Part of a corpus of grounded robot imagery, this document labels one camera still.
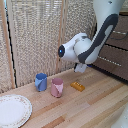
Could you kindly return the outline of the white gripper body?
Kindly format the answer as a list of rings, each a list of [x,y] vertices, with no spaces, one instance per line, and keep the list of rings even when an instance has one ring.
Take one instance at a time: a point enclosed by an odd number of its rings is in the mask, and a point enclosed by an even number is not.
[[[85,70],[87,68],[86,64],[82,64],[82,63],[76,63],[75,67],[74,67],[74,71],[75,72],[80,72],[80,73],[84,73]]]

